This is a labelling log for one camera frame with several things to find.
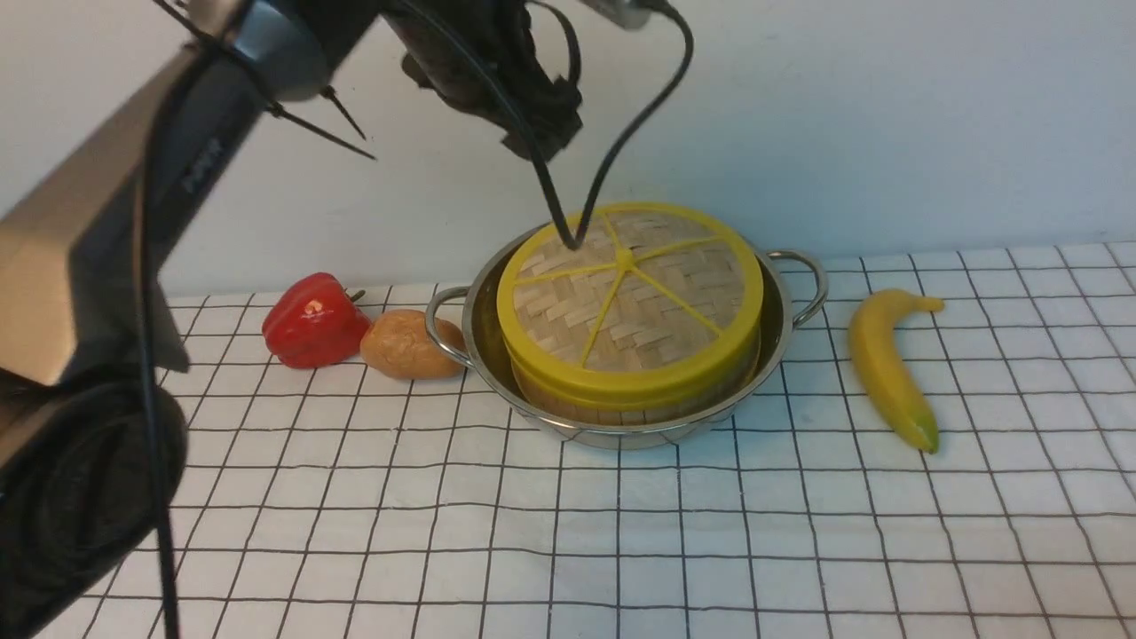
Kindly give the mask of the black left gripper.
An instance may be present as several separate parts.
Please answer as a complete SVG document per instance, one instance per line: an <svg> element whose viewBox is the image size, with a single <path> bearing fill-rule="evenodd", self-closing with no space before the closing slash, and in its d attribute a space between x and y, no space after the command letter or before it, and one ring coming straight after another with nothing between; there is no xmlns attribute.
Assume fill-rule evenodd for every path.
<svg viewBox="0 0 1136 639"><path fill-rule="evenodd" d="M579 133L580 42L552 5L563 30L569 68L552 77L538 63L526 1L390 1L385 20L406 45L401 69L414 84L438 96L456 113L471 114L504 132L502 144L531 161L529 146L488 84L479 61L532 127L536 149L552 161Z"/></svg>

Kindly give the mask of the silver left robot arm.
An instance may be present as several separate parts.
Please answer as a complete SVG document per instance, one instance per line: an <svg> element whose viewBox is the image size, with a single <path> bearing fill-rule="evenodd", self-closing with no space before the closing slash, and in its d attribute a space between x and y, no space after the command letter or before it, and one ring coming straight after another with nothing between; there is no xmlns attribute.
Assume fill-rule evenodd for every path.
<svg viewBox="0 0 1136 639"><path fill-rule="evenodd" d="M187 352L157 275L264 114L329 97L377 20L402 68L548 174L580 128L580 49L537 60L526 1L191 1L190 40L3 218L3 636L32 638L150 533L176 607L170 505Z"/></svg>

